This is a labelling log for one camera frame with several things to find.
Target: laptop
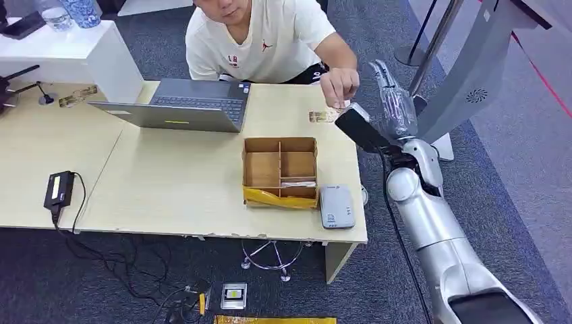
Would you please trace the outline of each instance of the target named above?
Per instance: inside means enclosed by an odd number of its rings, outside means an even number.
[[[162,79],[148,105],[88,103],[140,127],[238,133],[249,92],[247,82]]]

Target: black shorts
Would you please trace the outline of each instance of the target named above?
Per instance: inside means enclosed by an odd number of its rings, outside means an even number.
[[[304,72],[295,76],[294,78],[286,82],[282,82],[282,84],[313,84],[319,82],[320,78],[322,77],[322,74],[327,73],[329,70],[330,69],[327,65],[323,63],[316,63],[307,68]],[[231,81],[231,80],[236,80],[236,79],[234,79],[231,76],[228,76],[227,74],[223,74],[219,78],[219,81]],[[250,80],[244,80],[244,82],[256,83]]]

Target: yellow package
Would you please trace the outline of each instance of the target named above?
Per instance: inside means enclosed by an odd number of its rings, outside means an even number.
[[[243,191],[246,200],[256,201],[257,203],[295,209],[311,209],[318,206],[318,199],[278,197],[270,192],[246,187],[243,187]]]
[[[213,324],[336,324],[336,319],[256,319],[217,315]]]

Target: robotic arm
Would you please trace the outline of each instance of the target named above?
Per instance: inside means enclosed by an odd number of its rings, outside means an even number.
[[[405,155],[407,162],[402,161]],[[443,198],[438,155],[411,138],[395,158],[387,191],[421,261],[437,323],[541,323],[479,259]]]
[[[366,152],[388,157],[391,169],[386,190],[421,261],[434,322],[541,323],[487,270],[471,247],[444,198],[438,152],[412,136],[417,132],[417,121],[408,92],[395,82],[383,62],[371,65],[376,70],[384,111],[384,118],[378,122],[380,130],[355,103],[335,123]]]

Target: power cord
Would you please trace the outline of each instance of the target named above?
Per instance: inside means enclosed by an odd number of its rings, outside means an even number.
[[[154,324],[155,321],[159,318],[159,315],[161,314],[161,311],[165,308],[165,304],[167,303],[167,301],[169,301],[169,299],[174,297],[177,293],[180,293],[183,291],[186,294],[185,298],[182,300],[178,300],[177,302],[175,302],[175,304],[173,306],[169,307],[169,312],[167,313],[167,318],[171,317],[171,319],[172,319],[172,316],[174,314],[178,313],[178,315],[179,315],[178,321],[183,321],[183,323],[185,323],[185,324],[198,323],[203,316],[202,314],[199,313],[195,319],[187,319],[187,317],[185,316],[184,310],[185,310],[185,306],[189,307],[189,311],[192,311],[195,308],[195,306],[199,302],[201,292],[193,291],[191,289],[191,286],[186,286],[185,288],[180,288],[180,289],[177,289],[177,290],[171,292],[163,300],[163,302],[161,303],[161,305],[157,309],[157,312],[155,313],[155,316],[153,317],[153,320],[150,322],[150,324]],[[191,299],[191,297],[194,297],[195,301],[193,304],[188,304],[188,301]]]
[[[419,285],[419,281],[417,280],[417,276],[415,275],[415,271],[413,270],[413,265],[411,264],[411,259],[409,257],[409,253],[407,253],[407,249],[405,248],[405,244],[403,243],[403,238],[401,237],[401,233],[399,232],[399,227],[397,226],[397,220],[395,219],[395,215],[393,214],[393,210],[391,208],[391,204],[389,203],[389,198],[387,196],[388,172],[386,172],[386,167],[385,167],[385,156],[383,155],[383,153],[381,152],[381,150],[379,148],[377,148],[376,150],[377,150],[377,153],[379,154],[379,156],[381,158],[381,165],[382,165],[382,170],[383,170],[383,199],[385,200],[385,207],[387,208],[387,211],[389,212],[389,217],[391,218],[391,223],[393,224],[393,230],[395,232],[397,240],[399,241],[399,246],[401,247],[401,250],[403,251],[403,255],[405,256],[405,262],[407,263],[407,268],[409,268],[409,273],[411,274],[411,278],[413,279],[415,289],[417,290],[417,295],[419,297],[419,300],[421,301],[421,306],[423,308],[423,314],[425,315],[425,321],[427,322],[427,324],[432,324],[433,322],[431,321],[431,315],[429,314],[429,308],[427,307],[427,304],[425,303],[425,298],[423,297],[423,292],[421,291],[421,286]]]
[[[78,222],[78,217],[80,216],[82,209],[83,209],[85,202],[86,202],[86,187],[85,187],[84,180],[79,173],[73,172],[73,175],[79,177],[79,179],[82,183],[82,188],[84,190],[84,195],[83,195],[82,203],[80,205],[80,209],[78,210],[78,212],[76,214],[76,218],[74,219],[74,224],[73,224],[72,229],[71,229],[72,230],[71,234],[68,232],[61,231],[61,229],[58,226],[58,221],[59,221],[60,213],[61,213],[61,207],[55,206],[54,208],[51,209],[52,222],[53,222],[54,228],[56,229],[58,234],[61,235],[65,239],[65,245],[67,246],[68,250],[75,257],[77,257],[79,259],[90,260],[90,261],[100,261],[103,264],[104,268],[109,273],[111,273],[113,275],[113,277],[115,277],[121,283],[121,285],[125,288],[125,290],[127,290],[127,292],[134,298],[143,299],[143,300],[151,300],[156,305],[160,305],[159,300],[157,298],[155,298],[155,294],[159,293],[160,295],[164,296],[164,294],[161,290],[163,285],[170,286],[172,288],[181,289],[175,285],[167,283],[167,276],[169,273],[169,263],[171,262],[171,248],[168,245],[168,243],[166,243],[166,242],[145,242],[145,239],[142,237],[142,242],[140,244],[136,244],[133,240],[130,239],[130,243],[131,243],[131,246],[133,249],[133,255],[132,256],[129,256],[126,253],[118,253],[118,252],[110,252],[109,254],[111,256],[106,256],[102,252],[100,252],[94,248],[89,247],[88,245],[79,241],[75,237],[75,235],[73,233],[75,232],[76,224]],[[158,245],[158,244],[164,244],[165,245],[167,252],[168,252],[168,255],[169,255],[168,261],[166,261],[165,258],[163,258],[163,256],[160,253],[158,253],[155,249],[150,248],[149,250],[163,264],[163,273],[161,275],[157,275],[157,274],[153,274],[153,273],[139,269],[136,265],[136,262],[138,259],[138,252],[141,249],[141,247],[142,246]],[[119,271],[118,265],[123,265],[123,270],[124,270],[123,276],[122,276],[121,272]],[[133,285],[133,276],[136,273],[152,277],[153,281],[156,283],[156,287],[154,287],[154,289],[151,292],[147,292],[147,293],[142,293],[142,292],[137,291]]]

